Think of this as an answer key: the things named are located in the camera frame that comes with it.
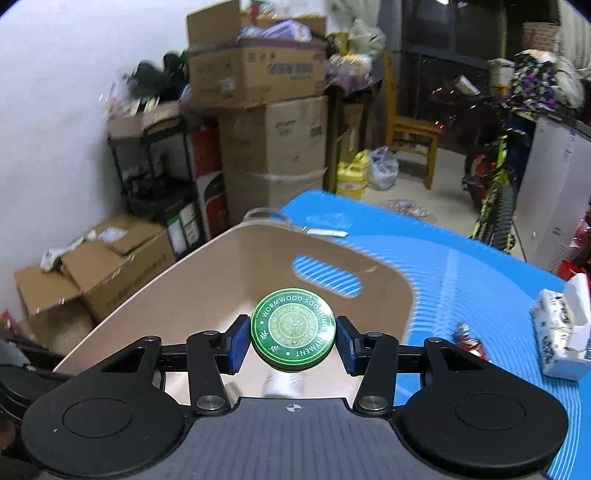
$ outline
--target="bicycle tire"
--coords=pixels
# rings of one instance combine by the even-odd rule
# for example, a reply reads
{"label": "bicycle tire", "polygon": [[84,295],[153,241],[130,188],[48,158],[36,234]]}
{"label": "bicycle tire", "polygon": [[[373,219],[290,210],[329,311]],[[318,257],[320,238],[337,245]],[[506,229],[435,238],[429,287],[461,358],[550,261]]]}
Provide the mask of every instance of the bicycle tire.
{"label": "bicycle tire", "polygon": [[[466,158],[464,159],[464,176],[471,177],[472,176],[472,166],[474,161],[476,160],[476,154],[473,150],[469,150],[466,154]],[[482,207],[482,198],[480,196],[480,191],[474,187],[473,185],[467,185],[466,189],[470,194],[470,198],[472,199],[472,203],[476,210],[480,210]]]}
{"label": "bicycle tire", "polygon": [[497,184],[491,215],[482,235],[483,243],[504,252],[511,234],[514,212],[515,190],[513,186],[504,183]]}

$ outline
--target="plastic bag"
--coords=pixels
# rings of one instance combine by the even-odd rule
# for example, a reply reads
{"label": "plastic bag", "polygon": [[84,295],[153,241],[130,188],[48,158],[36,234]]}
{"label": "plastic bag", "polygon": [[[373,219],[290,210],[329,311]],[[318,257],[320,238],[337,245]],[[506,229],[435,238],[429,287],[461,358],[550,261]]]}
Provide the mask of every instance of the plastic bag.
{"label": "plastic bag", "polygon": [[329,75],[365,77],[372,70],[372,60],[367,54],[345,55],[344,57],[335,54],[325,63]]}
{"label": "plastic bag", "polygon": [[386,35],[378,27],[370,27],[360,18],[349,29],[349,52],[367,53],[379,60],[384,53]]}
{"label": "plastic bag", "polygon": [[388,147],[379,147],[369,153],[371,173],[369,184],[375,190],[389,190],[398,177],[396,155]]}

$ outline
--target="tiled floor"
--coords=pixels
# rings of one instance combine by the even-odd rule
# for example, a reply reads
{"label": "tiled floor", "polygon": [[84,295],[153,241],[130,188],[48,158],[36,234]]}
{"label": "tiled floor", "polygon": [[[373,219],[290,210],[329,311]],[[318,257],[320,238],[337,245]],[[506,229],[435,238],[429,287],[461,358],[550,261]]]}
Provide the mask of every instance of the tiled floor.
{"label": "tiled floor", "polygon": [[[462,190],[464,156],[440,148],[432,189],[427,190],[424,186],[425,157],[404,153],[399,155],[403,165],[394,187],[385,192],[368,187],[362,200],[373,205],[380,205],[389,199],[412,200],[429,210],[427,220],[430,223],[469,236],[478,213],[469,193]],[[523,260],[518,245],[511,254]]]}

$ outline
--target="blue mat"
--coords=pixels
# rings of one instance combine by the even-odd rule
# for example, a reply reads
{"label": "blue mat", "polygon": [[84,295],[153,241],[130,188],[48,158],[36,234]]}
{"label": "blue mat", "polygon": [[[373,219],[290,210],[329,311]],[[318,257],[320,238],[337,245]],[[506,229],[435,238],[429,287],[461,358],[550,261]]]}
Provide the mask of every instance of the blue mat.
{"label": "blue mat", "polygon": [[[416,299],[402,342],[422,345],[429,336],[452,339],[457,323],[466,322],[482,338],[494,364],[558,398],[569,414],[569,432],[548,474],[554,480],[587,480],[591,378],[577,384],[542,376],[529,316],[538,292],[562,291],[562,280],[455,233],[322,192],[303,193],[283,212],[298,225],[348,231],[343,244],[408,278]],[[355,296],[362,288],[351,274],[311,258],[299,257],[294,268],[342,295]],[[396,404],[418,389],[418,375],[399,375]]]}

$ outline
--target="cardboard box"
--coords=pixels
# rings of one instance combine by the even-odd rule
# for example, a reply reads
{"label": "cardboard box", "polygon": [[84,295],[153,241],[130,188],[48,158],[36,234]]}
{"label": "cardboard box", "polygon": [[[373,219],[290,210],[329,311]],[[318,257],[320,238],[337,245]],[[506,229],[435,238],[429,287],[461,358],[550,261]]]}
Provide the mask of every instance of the cardboard box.
{"label": "cardboard box", "polygon": [[[325,17],[308,20],[326,32]],[[261,25],[272,23],[261,19]],[[273,38],[236,40],[253,20],[232,0],[187,16],[191,103],[202,108],[248,108],[279,100],[322,95],[324,42]]]}
{"label": "cardboard box", "polygon": [[340,137],[339,161],[351,163],[359,152],[359,129],[363,117],[364,105],[362,103],[345,104],[345,122],[349,125],[346,132]]}
{"label": "cardboard box", "polygon": [[85,242],[61,260],[93,317],[102,321],[176,259],[160,225],[121,215],[94,230],[104,241]]}
{"label": "cardboard box", "polygon": [[231,224],[252,208],[281,208],[322,187],[326,103],[325,97],[311,97],[220,115]]}
{"label": "cardboard box", "polygon": [[28,326],[49,350],[67,355],[92,331],[80,290],[64,275],[30,267],[14,277]]}
{"label": "cardboard box", "polygon": [[144,129],[168,118],[177,118],[180,106],[177,102],[164,102],[149,112],[120,116],[107,120],[107,131],[111,138],[141,137]]}
{"label": "cardboard box", "polygon": [[268,207],[280,210],[306,190],[321,190],[323,170],[298,179],[267,179],[247,171],[224,175],[230,223],[237,225],[249,210]]}

